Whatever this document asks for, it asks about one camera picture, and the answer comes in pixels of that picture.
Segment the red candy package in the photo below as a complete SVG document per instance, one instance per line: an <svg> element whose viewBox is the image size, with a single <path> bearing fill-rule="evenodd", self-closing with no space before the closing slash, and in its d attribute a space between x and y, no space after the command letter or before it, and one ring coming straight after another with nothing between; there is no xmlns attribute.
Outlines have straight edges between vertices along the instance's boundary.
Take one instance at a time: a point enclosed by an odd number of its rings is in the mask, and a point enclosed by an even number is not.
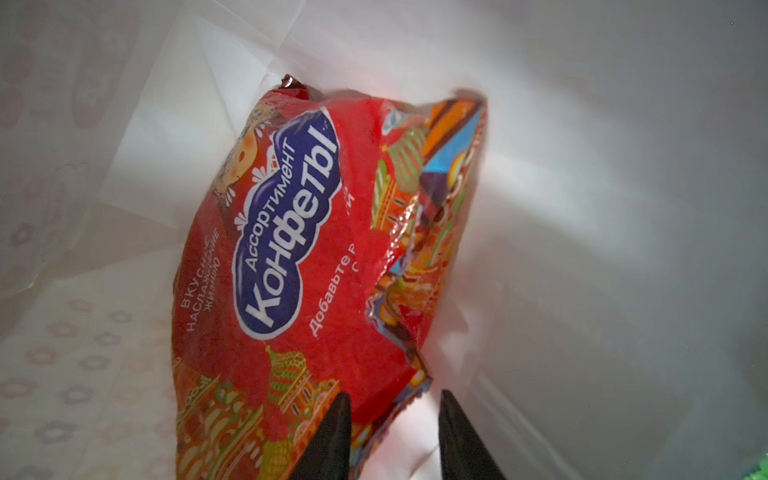
<svg viewBox="0 0 768 480"><path fill-rule="evenodd" d="M285 479L339 392L351 475L431 382L419 348L485 102L317 100L286 77L248 118L174 283L177 477Z"/></svg>

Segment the printed logo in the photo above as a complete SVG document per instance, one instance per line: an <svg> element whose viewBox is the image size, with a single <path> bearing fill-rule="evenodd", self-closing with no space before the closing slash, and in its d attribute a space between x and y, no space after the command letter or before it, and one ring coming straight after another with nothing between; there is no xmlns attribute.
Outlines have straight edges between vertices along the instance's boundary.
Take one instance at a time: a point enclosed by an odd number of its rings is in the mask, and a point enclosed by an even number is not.
<svg viewBox="0 0 768 480"><path fill-rule="evenodd" d="M314 248L341 187L339 140L325 108L283 125L272 143L280 169L248 192L247 222L232 260L237 318L260 340L275 338L296 320L299 263Z"/></svg>

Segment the green object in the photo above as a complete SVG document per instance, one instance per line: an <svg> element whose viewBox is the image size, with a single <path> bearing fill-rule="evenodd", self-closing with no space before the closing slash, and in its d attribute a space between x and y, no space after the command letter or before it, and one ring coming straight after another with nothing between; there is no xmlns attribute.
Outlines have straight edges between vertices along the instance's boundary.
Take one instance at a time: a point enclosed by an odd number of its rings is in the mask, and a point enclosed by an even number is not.
<svg viewBox="0 0 768 480"><path fill-rule="evenodd" d="M744 477L744 480L768 480L768 455L760 462L760 469Z"/></svg>

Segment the colorful package side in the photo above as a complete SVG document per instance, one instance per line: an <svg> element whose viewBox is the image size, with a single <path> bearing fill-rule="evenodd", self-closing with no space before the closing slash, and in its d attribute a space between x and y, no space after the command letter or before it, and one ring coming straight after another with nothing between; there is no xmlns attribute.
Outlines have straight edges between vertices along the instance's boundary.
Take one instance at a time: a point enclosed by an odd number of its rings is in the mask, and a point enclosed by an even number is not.
<svg viewBox="0 0 768 480"><path fill-rule="evenodd" d="M259 101L174 282L178 478L288 478L341 391L359 474L431 382L419 347L485 119L477 98L316 101L292 78Z"/></svg>

